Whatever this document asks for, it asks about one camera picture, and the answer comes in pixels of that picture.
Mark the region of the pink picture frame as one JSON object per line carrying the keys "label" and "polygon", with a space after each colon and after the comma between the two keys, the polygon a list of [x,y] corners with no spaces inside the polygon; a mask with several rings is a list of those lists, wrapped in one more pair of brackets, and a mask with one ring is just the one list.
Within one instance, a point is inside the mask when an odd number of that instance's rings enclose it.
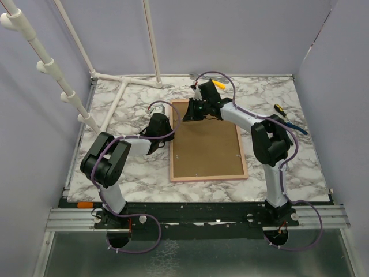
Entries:
{"label": "pink picture frame", "polygon": [[178,127],[170,143],[170,181],[228,181],[248,178],[240,129],[215,117],[181,122],[187,100],[172,100],[180,115],[170,111],[172,127]]}

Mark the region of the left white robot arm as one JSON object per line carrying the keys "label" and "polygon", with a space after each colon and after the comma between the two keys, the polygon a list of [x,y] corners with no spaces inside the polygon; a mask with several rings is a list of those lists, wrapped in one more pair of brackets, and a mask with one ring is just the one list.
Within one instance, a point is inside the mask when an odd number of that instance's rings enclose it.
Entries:
{"label": "left white robot arm", "polygon": [[169,118],[159,112],[151,115],[149,125],[140,132],[140,136],[118,140],[107,132],[101,132],[80,165],[80,171],[87,179],[97,184],[103,207],[109,211],[107,220],[116,228],[127,222],[127,213],[123,210],[126,201],[117,184],[127,158],[150,155],[161,144],[174,139]]}

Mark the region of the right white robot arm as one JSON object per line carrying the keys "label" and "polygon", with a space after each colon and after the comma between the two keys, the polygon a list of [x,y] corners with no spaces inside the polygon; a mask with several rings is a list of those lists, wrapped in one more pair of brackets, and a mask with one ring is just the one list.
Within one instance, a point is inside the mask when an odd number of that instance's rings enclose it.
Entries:
{"label": "right white robot arm", "polygon": [[212,81],[191,85],[194,97],[189,99],[184,122],[201,121],[208,115],[228,121],[251,134],[253,153],[263,165],[267,188],[266,202],[271,206],[265,211],[266,221],[277,226],[285,220],[282,206],[287,203],[284,196],[283,180],[285,173],[280,166],[287,160],[288,151],[293,144],[284,121],[277,115],[269,117],[254,114],[235,104],[231,98],[221,98]]}

